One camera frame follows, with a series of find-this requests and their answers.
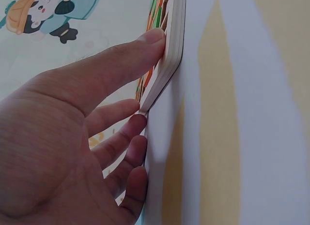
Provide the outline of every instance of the wall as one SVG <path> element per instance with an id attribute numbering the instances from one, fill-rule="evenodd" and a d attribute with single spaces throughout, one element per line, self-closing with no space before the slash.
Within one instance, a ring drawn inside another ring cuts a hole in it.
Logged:
<path id="1" fill-rule="evenodd" d="M 310 223 L 308 2 L 187 0 L 149 113 L 144 224 Z"/>

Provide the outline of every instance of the teal clothing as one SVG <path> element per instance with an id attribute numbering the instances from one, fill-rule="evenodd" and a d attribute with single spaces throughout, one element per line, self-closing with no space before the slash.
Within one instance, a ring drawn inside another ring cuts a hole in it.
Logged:
<path id="1" fill-rule="evenodd" d="M 95 9 L 99 0 L 71 0 L 71 1 L 75 5 L 74 10 L 65 15 L 54 14 L 53 16 L 51 16 L 40 27 L 40 31 L 42 33 L 44 34 L 51 33 L 52 31 L 60 28 L 70 19 L 87 19 Z"/>

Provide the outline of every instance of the cartoon character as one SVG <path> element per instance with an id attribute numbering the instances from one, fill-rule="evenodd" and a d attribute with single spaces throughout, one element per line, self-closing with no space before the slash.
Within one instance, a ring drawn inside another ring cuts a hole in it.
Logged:
<path id="1" fill-rule="evenodd" d="M 75 40 L 78 31 L 70 28 L 70 19 L 87 19 L 98 0 L 19 0 L 11 2 L 5 9 L 6 17 L 0 28 L 6 24 L 16 34 L 33 33 L 39 39 L 46 34 L 58 36 L 61 43 Z"/>

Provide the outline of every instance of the fingernail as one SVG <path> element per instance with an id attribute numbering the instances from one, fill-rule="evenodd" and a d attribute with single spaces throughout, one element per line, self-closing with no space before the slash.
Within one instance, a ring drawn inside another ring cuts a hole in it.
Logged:
<path id="1" fill-rule="evenodd" d="M 149 30 L 148 32 L 144 33 L 137 40 L 144 41 L 148 43 L 149 45 L 151 45 L 151 44 L 154 44 L 160 41 L 164 37 L 164 35 L 165 33 L 162 29 L 155 28 L 155 29 Z"/>

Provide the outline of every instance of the board book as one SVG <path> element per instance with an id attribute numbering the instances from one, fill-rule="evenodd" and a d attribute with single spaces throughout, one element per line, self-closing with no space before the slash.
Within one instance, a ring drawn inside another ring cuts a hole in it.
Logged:
<path id="1" fill-rule="evenodd" d="M 138 80 L 136 100 L 143 113 L 151 108 L 181 62 L 185 5 L 186 0 L 152 1 L 146 30 L 161 28 L 166 35 L 166 48 L 159 62 Z"/>

